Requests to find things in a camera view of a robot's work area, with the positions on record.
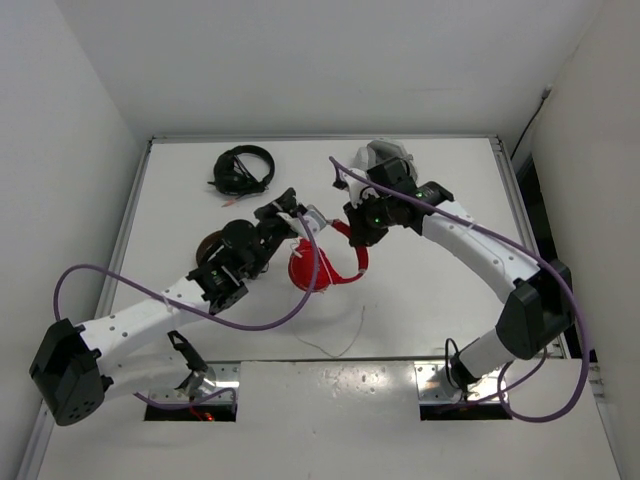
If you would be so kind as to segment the red headphones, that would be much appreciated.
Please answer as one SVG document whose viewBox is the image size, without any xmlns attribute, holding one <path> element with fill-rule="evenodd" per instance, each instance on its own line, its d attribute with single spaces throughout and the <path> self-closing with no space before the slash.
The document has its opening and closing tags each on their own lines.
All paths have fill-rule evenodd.
<svg viewBox="0 0 640 480">
<path fill-rule="evenodd" d="M 365 246 L 354 247 L 357 260 L 357 273 L 353 276 L 342 276 L 332 265 L 326 253 L 318 248 L 318 272 L 312 291 L 314 293 L 324 292 L 329 287 L 335 285 L 346 285 L 361 279 L 369 268 L 369 253 Z M 288 262 L 288 275 L 290 281 L 298 289 L 306 291 L 309 289 L 314 273 L 314 257 L 311 242 L 302 239 L 293 248 Z"/>
</svg>

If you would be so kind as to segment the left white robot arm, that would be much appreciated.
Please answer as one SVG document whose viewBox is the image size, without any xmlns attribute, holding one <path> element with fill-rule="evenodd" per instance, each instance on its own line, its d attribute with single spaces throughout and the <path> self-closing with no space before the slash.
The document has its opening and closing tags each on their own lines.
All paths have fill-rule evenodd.
<svg viewBox="0 0 640 480">
<path fill-rule="evenodd" d="M 74 425 L 105 400 L 148 388 L 165 376 L 189 397 L 208 366 L 179 328 L 220 318 L 248 292 L 280 246 L 290 239 L 314 241 L 325 219 L 298 202 L 294 189 L 258 208 L 250 222 L 237 219 L 201 243 L 196 267 L 161 292 L 137 283 L 145 300 L 78 324 L 57 316 L 35 354 L 29 375 L 55 423 Z"/>
</svg>

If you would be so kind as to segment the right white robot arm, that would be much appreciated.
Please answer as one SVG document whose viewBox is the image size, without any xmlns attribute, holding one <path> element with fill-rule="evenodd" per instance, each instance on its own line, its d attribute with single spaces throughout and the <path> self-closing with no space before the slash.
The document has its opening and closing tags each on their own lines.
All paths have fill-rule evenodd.
<svg viewBox="0 0 640 480">
<path fill-rule="evenodd" d="M 461 261 L 502 302 L 496 325 L 449 360 L 445 373 L 454 389 L 465 391 L 496 368 L 533 358 L 572 325 L 569 269 L 558 260 L 544 266 L 475 223 L 445 187 L 417 184 L 408 161 L 391 158 L 367 171 L 337 165 L 335 171 L 335 187 L 349 194 L 344 212 L 353 245 L 371 247 L 394 226 L 411 229 Z"/>
</svg>

